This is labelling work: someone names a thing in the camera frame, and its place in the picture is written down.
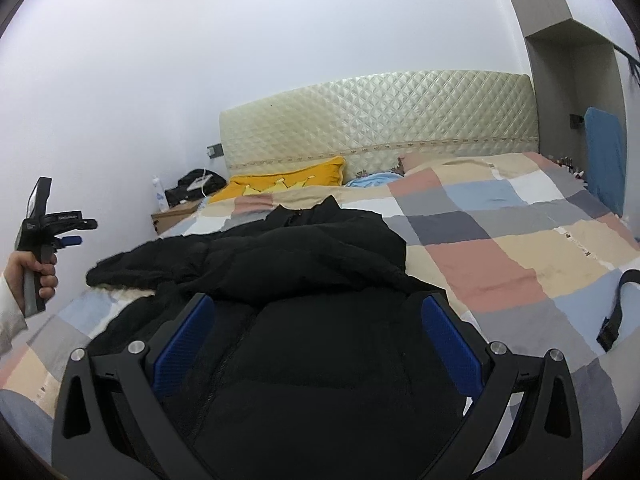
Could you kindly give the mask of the white left sleeve forearm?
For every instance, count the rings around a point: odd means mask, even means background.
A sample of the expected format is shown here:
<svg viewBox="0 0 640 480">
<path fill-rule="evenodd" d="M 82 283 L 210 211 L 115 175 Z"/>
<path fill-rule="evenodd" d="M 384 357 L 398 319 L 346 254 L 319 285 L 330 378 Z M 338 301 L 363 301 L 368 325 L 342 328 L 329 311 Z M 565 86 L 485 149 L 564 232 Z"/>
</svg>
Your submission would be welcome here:
<svg viewBox="0 0 640 480">
<path fill-rule="evenodd" d="M 12 349 L 13 339 L 27 330 L 27 324 L 4 276 L 0 283 L 0 354 L 4 356 Z"/>
</svg>

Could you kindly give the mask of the person's left hand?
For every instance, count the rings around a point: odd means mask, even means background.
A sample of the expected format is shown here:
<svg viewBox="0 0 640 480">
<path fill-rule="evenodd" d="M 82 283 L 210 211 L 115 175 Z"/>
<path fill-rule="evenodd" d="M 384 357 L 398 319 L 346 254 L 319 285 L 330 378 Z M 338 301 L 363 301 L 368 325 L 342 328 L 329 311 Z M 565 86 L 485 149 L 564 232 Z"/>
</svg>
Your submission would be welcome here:
<svg viewBox="0 0 640 480">
<path fill-rule="evenodd" d="M 41 275 L 39 297 L 47 302 L 55 295 L 55 289 L 58 287 L 55 270 L 57 262 L 56 255 L 53 255 L 46 263 L 39 262 L 31 252 L 12 252 L 9 256 L 3 275 L 6 278 L 9 291 L 22 312 L 25 311 L 23 284 L 25 273 L 32 271 L 32 273 Z"/>
</svg>

